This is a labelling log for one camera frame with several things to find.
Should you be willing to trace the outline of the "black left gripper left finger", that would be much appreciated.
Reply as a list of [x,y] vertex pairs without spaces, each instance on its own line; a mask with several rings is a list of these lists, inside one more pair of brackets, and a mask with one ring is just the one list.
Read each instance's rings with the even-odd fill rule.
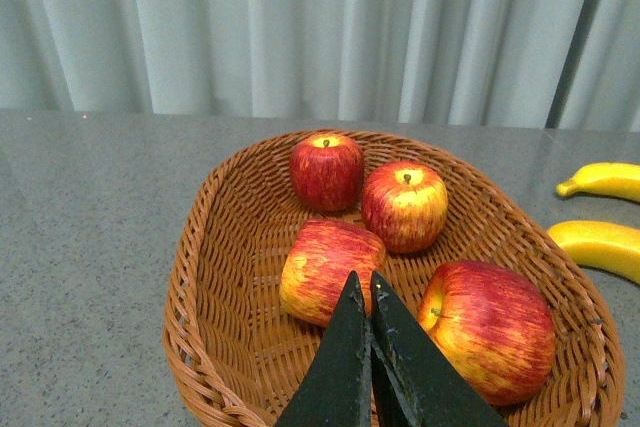
[[352,271],[302,383],[278,426],[371,424],[371,332],[359,277]]

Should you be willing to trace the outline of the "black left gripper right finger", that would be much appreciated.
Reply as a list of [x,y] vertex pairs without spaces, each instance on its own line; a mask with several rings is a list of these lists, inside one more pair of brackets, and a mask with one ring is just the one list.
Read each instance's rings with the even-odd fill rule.
[[504,426],[384,277],[371,277],[372,386],[381,426]]

